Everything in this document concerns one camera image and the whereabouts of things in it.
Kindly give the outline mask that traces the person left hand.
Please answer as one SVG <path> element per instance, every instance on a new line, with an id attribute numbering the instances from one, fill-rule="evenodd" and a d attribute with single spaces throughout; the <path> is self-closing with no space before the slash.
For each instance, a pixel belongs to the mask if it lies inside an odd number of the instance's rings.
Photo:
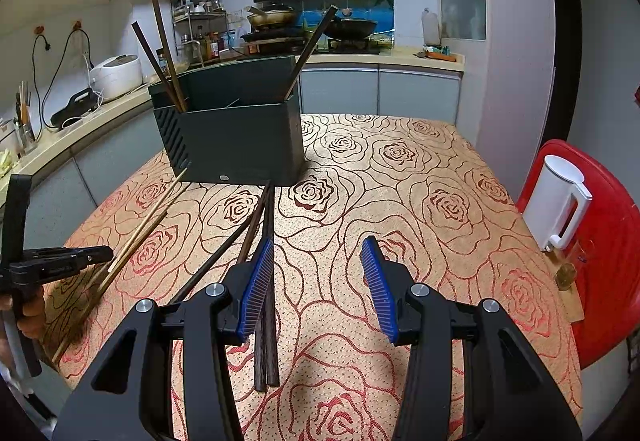
<path id="1" fill-rule="evenodd" d="M 34 296 L 23 305 L 23 317 L 17 321 L 17 328 L 30 339 L 40 340 L 46 324 L 44 311 L 43 287 L 35 290 Z"/>

